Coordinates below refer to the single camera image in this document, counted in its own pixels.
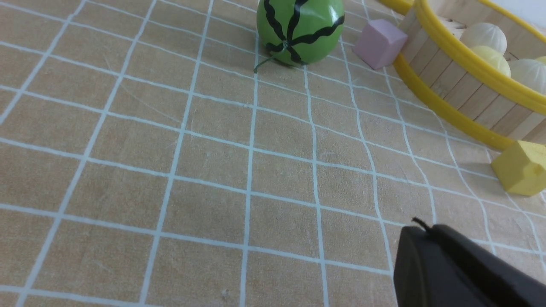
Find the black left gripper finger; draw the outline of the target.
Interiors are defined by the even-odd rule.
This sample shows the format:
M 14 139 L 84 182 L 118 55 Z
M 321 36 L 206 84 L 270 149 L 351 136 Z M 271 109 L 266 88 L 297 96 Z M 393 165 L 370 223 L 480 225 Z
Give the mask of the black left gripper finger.
M 543 307 L 546 288 L 448 225 L 401 229 L 393 281 L 400 307 Z

